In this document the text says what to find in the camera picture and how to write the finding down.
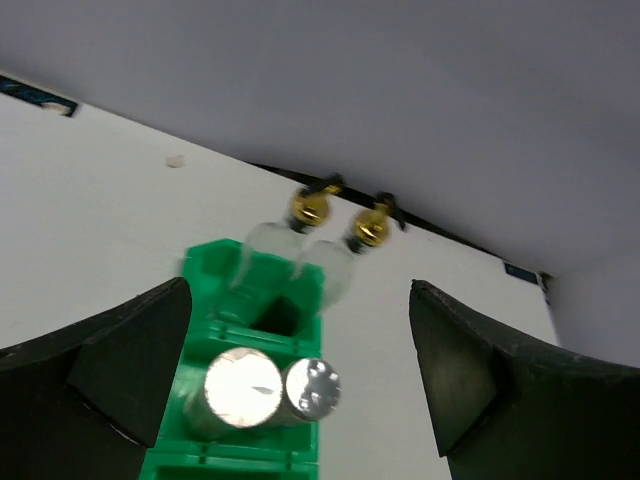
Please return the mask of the white powder jar silver lid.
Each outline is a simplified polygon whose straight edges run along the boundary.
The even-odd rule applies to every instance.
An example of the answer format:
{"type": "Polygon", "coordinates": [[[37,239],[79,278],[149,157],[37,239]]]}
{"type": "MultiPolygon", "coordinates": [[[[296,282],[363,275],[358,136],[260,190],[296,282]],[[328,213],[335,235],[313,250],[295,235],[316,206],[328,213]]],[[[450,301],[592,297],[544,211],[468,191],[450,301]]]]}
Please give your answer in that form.
{"type": "Polygon", "coordinates": [[[235,347],[209,364],[184,401],[183,417],[195,436],[211,441],[263,425],[277,412],[282,396],[276,364],[260,350],[235,347]]]}

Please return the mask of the table logo sticker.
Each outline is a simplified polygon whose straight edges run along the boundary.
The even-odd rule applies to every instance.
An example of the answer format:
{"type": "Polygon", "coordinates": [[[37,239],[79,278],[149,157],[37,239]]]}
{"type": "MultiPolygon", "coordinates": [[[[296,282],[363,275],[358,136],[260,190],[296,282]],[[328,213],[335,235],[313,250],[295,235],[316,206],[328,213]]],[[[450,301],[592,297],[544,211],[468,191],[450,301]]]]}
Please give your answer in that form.
{"type": "Polygon", "coordinates": [[[539,286],[540,279],[536,272],[521,268],[509,262],[503,263],[505,273],[519,280],[539,286]]]}
{"type": "Polygon", "coordinates": [[[43,110],[54,111],[58,115],[67,118],[72,118],[79,108],[79,104],[73,100],[5,75],[0,76],[0,90],[3,95],[29,103],[43,110]]]}

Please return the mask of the green plastic divided bin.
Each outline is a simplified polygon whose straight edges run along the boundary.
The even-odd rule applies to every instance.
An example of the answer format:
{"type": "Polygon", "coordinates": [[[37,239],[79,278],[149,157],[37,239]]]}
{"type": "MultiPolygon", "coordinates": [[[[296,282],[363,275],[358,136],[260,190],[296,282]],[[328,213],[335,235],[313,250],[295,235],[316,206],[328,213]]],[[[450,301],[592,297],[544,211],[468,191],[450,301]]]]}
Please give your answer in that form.
{"type": "Polygon", "coordinates": [[[240,242],[220,239],[186,250],[182,275],[192,294],[192,313],[158,439],[145,457],[143,479],[316,479],[316,424],[241,430],[202,442],[185,428],[185,396],[220,353],[233,347],[259,349],[284,368],[322,351],[322,321],[308,320],[287,337],[228,325],[209,313],[215,295],[233,274],[240,242]]]}

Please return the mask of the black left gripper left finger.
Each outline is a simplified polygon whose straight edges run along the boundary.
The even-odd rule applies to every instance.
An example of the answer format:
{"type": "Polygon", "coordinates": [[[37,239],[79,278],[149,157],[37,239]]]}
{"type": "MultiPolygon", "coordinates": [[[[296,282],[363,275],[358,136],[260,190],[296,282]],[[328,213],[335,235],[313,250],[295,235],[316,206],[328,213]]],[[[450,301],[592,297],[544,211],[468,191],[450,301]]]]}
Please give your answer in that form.
{"type": "Polygon", "coordinates": [[[157,440],[192,310],[176,277],[1,351],[4,479],[135,479],[157,440]]]}

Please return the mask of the glass bottle with dark residue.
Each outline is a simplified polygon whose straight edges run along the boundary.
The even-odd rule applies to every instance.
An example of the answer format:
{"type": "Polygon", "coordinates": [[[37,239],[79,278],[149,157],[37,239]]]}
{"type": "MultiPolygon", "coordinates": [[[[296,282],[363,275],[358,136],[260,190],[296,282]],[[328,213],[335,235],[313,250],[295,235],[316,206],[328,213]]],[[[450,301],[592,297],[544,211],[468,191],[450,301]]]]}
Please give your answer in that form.
{"type": "Polygon", "coordinates": [[[253,326],[283,336],[303,330],[308,321],[344,297],[357,261],[389,240],[392,220],[402,231],[406,229],[396,197],[377,193],[373,206],[355,215],[341,237],[318,240],[298,257],[293,276],[253,326]]]}

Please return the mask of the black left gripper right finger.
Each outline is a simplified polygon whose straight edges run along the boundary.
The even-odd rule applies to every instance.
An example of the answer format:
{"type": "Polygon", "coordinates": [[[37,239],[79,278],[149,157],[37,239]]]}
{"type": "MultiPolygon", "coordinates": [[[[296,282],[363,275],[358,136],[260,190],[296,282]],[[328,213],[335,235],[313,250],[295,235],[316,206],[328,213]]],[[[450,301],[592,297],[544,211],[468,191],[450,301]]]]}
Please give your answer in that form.
{"type": "Polygon", "coordinates": [[[635,479],[639,371],[551,345],[423,280],[409,318],[455,479],[635,479]]]}

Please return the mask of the right table logo sticker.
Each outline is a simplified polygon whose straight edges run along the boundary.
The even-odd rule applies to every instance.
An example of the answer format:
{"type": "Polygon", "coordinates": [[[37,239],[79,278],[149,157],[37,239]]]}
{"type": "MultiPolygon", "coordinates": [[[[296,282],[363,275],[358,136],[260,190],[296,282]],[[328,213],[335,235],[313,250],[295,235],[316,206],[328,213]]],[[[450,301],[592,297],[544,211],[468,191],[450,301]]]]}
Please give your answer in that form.
{"type": "Polygon", "coordinates": [[[539,286],[540,279],[536,272],[521,268],[509,262],[503,263],[505,273],[519,280],[539,286]]]}

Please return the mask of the clear glass oil bottle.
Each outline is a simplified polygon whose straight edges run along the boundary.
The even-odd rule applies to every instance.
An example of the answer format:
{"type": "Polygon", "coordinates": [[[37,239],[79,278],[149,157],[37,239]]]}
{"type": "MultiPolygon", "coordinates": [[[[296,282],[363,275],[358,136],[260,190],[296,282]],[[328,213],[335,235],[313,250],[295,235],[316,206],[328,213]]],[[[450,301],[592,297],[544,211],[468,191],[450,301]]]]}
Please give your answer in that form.
{"type": "Polygon", "coordinates": [[[222,320],[249,326],[255,322],[276,292],[294,272],[306,236],[329,218],[328,198],[345,185],[332,173],[292,195],[284,217],[256,225],[244,240],[236,273],[216,300],[215,313],[222,320]]]}

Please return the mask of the left table logo sticker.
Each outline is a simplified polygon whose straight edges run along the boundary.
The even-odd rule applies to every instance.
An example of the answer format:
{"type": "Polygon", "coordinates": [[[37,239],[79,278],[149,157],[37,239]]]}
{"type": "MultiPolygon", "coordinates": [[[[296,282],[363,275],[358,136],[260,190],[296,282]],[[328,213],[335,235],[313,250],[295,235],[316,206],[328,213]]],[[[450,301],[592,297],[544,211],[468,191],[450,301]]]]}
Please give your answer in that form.
{"type": "Polygon", "coordinates": [[[54,111],[58,115],[67,118],[72,118],[79,108],[79,104],[73,100],[5,75],[0,76],[0,90],[3,95],[29,103],[43,110],[54,111]]]}

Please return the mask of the blue label salt jar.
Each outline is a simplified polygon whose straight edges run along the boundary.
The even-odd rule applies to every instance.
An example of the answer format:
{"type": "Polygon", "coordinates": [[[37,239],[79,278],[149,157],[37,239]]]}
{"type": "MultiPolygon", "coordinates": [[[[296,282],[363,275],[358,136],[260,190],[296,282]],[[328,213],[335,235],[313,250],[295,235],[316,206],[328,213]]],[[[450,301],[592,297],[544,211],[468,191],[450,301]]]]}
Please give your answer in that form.
{"type": "Polygon", "coordinates": [[[272,417],[277,426],[316,423],[337,408],[342,386],[337,371],[324,359],[301,358],[281,372],[282,399],[272,417]]]}

